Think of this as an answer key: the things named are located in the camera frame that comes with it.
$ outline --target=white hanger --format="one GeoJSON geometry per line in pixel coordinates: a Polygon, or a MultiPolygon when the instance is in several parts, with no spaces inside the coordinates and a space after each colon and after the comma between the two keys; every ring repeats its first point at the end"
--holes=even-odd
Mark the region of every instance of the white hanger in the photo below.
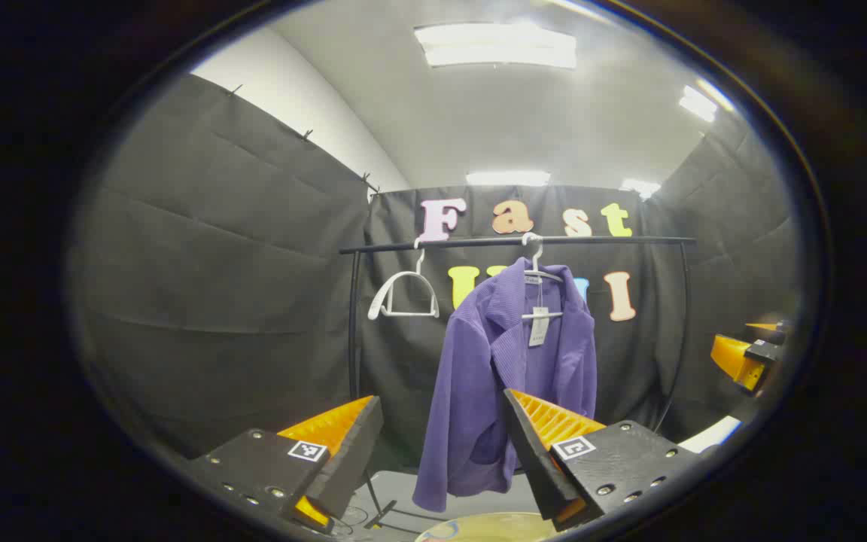
{"type": "MultiPolygon", "coordinates": [[[[416,248],[420,244],[420,239],[417,238],[413,241],[413,248],[416,248]]],[[[370,303],[370,309],[367,311],[367,318],[371,320],[376,320],[376,316],[379,313],[383,313],[384,316],[433,316],[434,318],[440,317],[440,307],[437,305],[437,293],[434,292],[434,287],[431,287],[430,281],[424,278],[423,275],[420,274],[420,264],[424,261],[424,255],[427,253],[426,249],[420,249],[420,258],[417,260],[416,272],[413,271],[400,271],[396,275],[390,277],[386,282],[383,282],[383,286],[379,288],[379,291],[376,292],[373,301],[370,303]],[[393,311],[393,282],[395,282],[400,277],[417,277],[423,282],[427,287],[427,291],[430,292],[430,312],[395,312],[393,311]]]]}
{"type": "MultiPolygon", "coordinates": [[[[544,252],[544,238],[538,236],[536,233],[530,233],[530,231],[528,231],[527,233],[524,233],[523,237],[520,238],[520,244],[523,244],[526,247],[527,243],[530,242],[531,239],[537,240],[537,253],[534,253],[534,257],[532,258],[532,260],[534,261],[534,270],[524,271],[524,275],[544,277],[545,279],[551,279],[557,282],[561,282],[563,284],[564,279],[562,279],[561,277],[558,277],[557,275],[551,275],[550,273],[544,273],[544,271],[537,271],[537,258],[540,258],[540,255],[544,252]]],[[[543,297],[541,297],[541,295],[543,295],[543,292],[539,289],[539,292],[537,292],[537,297],[542,300],[543,297]]],[[[546,315],[520,315],[520,319],[534,320],[537,318],[554,318],[563,315],[563,312],[548,312],[546,313],[546,315]]]]}

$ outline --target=letter cutout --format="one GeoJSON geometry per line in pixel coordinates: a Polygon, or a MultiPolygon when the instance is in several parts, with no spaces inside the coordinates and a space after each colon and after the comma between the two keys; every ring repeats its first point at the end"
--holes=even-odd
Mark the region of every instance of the letter cutout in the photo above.
{"type": "Polygon", "coordinates": [[[578,279],[574,277],[574,284],[577,285],[577,291],[581,292],[581,299],[584,300],[585,303],[588,302],[588,287],[591,285],[591,281],[587,279],[578,279]]]}
{"type": "Polygon", "coordinates": [[[474,279],[481,274],[481,270],[469,265],[461,265],[451,267],[447,270],[447,274],[454,280],[454,309],[457,309],[464,298],[474,291],[474,279]]]}
{"type": "Polygon", "coordinates": [[[447,231],[457,227],[457,212],[467,210],[467,202],[457,199],[425,199],[420,202],[424,213],[424,232],[420,234],[421,241],[446,241],[450,238],[447,231]]]}
{"type": "Polygon", "coordinates": [[[613,305],[611,319],[615,322],[630,320],[637,314],[634,307],[631,306],[631,295],[627,288],[629,278],[631,276],[624,271],[608,273],[604,276],[604,281],[611,285],[611,303],[613,305]]]}
{"type": "Polygon", "coordinates": [[[496,233],[525,233],[534,227],[534,221],[527,216],[527,206],[516,199],[497,203],[494,213],[497,215],[493,222],[496,233]]]}
{"type": "Polygon", "coordinates": [[[601,214],[608,218],[608,230],[611,230],[612,236],[615,237],[630,237],[633,234],[630,227],[624,227],[623,219],[627,218],[627,212],[621,209],[617,203],[604,207],[601,214]]]}
{"type": "Polygon", "coordinates": [[[588,213],[581,209],[568,209],[564,214],[564,233],[571,237],[593,236],[591,226],[588,225],[588,213]]]}

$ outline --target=black curtain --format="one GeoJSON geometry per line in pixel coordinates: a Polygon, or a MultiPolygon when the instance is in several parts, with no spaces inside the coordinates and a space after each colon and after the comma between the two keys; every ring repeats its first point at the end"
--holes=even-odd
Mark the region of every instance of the black curtain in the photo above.
{"type": "MultiPolygon", "coordinates": [[[[808,254],[790,195],[784,170],[751,128],[719,114],[647,202],[655,229],[698,238],[689,252],[694,288],[684,365],[662,428],[672,440],[729,413],[749,422],[756,411],[756,399],[712,361],[711,346],[716,333],[750,339],[744,324],[802,312],[808,254]]],[[[654,261],[662,278],[681,274],[680,262],[669,254],[658,253],[654,261]]],[[[793,367],[788,363],[785,370],[793,367]]]]}
{"type": "MultiPolygon", "coordinates": [[[[581,209],[595,236],[611,236],[604,207],[617,203],[628,212],[624,226],[634,236],[671,236],[675,231],[651,230],[646,206],[633,192],[588,187],[482,187],[458,186],[385,193],[371,202],[366,227],[368,243],[412,242],[424,229],[426,199],[462,198],[467,210],[458,213],[451,239],[502,236],[493,229],[494,207],[505,200],[527,206],[534,221],[531,231],[541,236],[564,236],[564,212],[581,209]]],[[[519,238],[523,233],[503,236],[519,238]]],[[[612,423],[635,419],[653,425],[667,397],[677,359],[658,357],[656,351],[671,350],[680,340],[683,295],[681,277],[665,277],[660,284],[653,269],[653,251],[679,254],[677,245],[650,249],[641,245],[548,245],[542,264],[567,264],[575,278],[589,280],[588,306],[595,317],[598,353],[598,405],[595,418],[612,423]],[[604,275],[615,271],[630,274],[629,291],[636,316],[612,321],[612,297],[604,275]],[[674,335],[659,340],[659,328],[674,335]]],[[[373,469],[413,470],[419,465],[424,430],[430,412],[434,381],[440,363],[447,319],[454,311],[453,282],[448,270],[455,266],[479,269],[476,284],[488,278],[486,268],[510,265],[517,257],[530,257],[523,247],[451,248],[427,250],[423,275],[430,280],[440,303],[440,318],[366,317],[376,289],[403,270],[412,270],[419,251],[365,254],[361,271],[358,330],[361,337],[361,392],[379,394],[385,426],[374,454],[373,469]]],[[[416,280],[406,279],[395,287],[396,309],[426,311],[429,294],[416,280]]]]}
{"type": "Polygon", "coordinates": [[[97,387],[186,457],[348,400],[364,183],[187,75],[99,167],[70,257],[97,387]]]}

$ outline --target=clothing tag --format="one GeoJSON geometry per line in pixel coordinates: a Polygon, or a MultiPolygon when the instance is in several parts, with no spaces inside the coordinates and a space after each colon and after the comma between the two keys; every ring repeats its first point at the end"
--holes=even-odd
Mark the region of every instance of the clothing tag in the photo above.
{"type": "MultiPolygon", "coordinates": [[[[535,315],[546,315],[546,306],[535,306],[535,315]]],[[[550,324],[550,318],[534,318],[531,324],[531,338],[527,341],[527,346],[540,346],[544,344],[544,339],[547,338],[547,326],[550,324]]]]}

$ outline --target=purple jacket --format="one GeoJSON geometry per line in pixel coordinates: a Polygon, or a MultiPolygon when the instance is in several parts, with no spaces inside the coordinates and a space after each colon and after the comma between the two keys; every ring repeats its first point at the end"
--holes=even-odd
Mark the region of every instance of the purple jacket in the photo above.
{"type": "Polygon", "coordinates": [[[539,289],[525,284],[530,268],[519,258],[474,288],[450,316],[413,492],[419,507],[443,512],[447,493],[510,490],[519,461],[507,435],[503,388],[589,418],[595,414],[595,320],[570,269],[541,267],[564,279],[564,284],[543,280],[543,305],[564,316],[550,319],[543,344],[528,347],[532,321],[520,316],[537,306],[539,289]]]}

